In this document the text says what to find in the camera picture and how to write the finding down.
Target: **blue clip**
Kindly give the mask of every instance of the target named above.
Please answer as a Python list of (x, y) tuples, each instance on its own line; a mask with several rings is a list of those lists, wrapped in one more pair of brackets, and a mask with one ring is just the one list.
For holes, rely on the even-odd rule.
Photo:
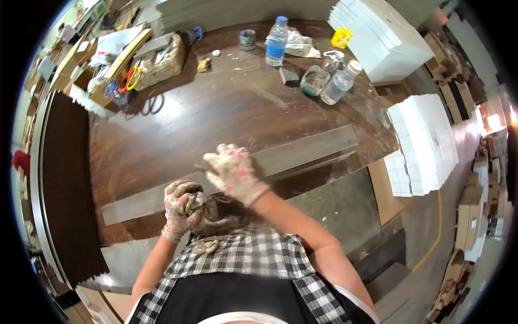
[(193, 32), (196, 33), (196, 40), (201, 40), (203, 38), (203, 32), (202, 32), (201, 26), (194, 27)]
[(110, 81), (110, 83), (108, 83), (108, 85), (106, 86), (106, 88), (104, 89), (104, 98), (107, 98), (110, 93), (115, 90), (117, 88), (117, 82), (115, 81)]

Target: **work glove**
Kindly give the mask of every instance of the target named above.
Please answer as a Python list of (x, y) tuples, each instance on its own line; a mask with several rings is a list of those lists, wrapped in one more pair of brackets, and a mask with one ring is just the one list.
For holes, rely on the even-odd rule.
[(185, 180), (175, 181), (165, 188), (165, 218), (167, 222), (162, 235), (168, 240), (178, 243), (182, 236), (189, 231), (201, 218), (201, 213), (190, 217), (185, 213), (191, 192), (203, 191), (200, 184)]
[(205, 172), (207, 179), (226, 195), (241, 201), (246, 207), (261, 196), (269, 186), (259, 181), (252, 167), (252, 159), (245, 147), (219, 144), (218, 154), (207, 153), (203, 159), (214, 171)]

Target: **wooden workbench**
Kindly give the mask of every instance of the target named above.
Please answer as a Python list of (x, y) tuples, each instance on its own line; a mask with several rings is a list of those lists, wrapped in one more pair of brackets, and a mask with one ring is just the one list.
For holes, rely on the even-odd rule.
[[(264, 61), (263, 41), (273, 22), (235, 25), (207, 33), (187, 48), (181, 75), (139, 93), (134, 116), (105, 120), (90, 116), (90, 170), (102, 245), (160, 234), (163, 213), (105, 226), (100, 208), (195, 171), (206, 152), (220, 143), (246, 146), (251, 153), (353, 125), (360, 145), (344, 161), (281, 180), (273, 187), (284, 198), (301, 194), (354, 172), (396, 150), (394, 130), (365, 73), (336, 105), (305, 96), (282, 84), (277, 69)], [(333, 30), (323, 21), (289, 21), (313, 38), (321, 52), (332, 50)], [(257, 32), (254, 50), (239, 49), (243, 29)], [(197, 61), (212, 50), (212, 71), (197, 73)], [(346, 50), (346, 59), (352, 59)], [(300, 76), (322, 59), (287, 55)]]

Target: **plaid shirt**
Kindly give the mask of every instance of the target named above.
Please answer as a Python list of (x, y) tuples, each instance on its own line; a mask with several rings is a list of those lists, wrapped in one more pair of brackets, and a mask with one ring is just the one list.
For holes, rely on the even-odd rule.
[[(204, 255), (192, 252), (197, 243), (214, 239), (220, 240), (215, 252)], [(152, 297), (145, 301), (145, 310), (134, 314), (131, 322), (154, 324), (179, 278), (214, 272), (290, 279), (318, 323), (351, 324), (339, 301), (317, 276), (300, 237), (280, 235), (273, 229), (260, 227), (237, 229), (225, 236), (192, 238), (182, 254), (169, 265), (151, 292)]]

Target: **paint can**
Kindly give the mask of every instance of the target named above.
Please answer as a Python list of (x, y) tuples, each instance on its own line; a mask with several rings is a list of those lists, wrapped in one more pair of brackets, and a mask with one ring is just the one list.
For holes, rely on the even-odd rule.
[(249, 51), (255, 48), (255, 30), (245, 29), (239, 33), (239, 44), (243, 51)]

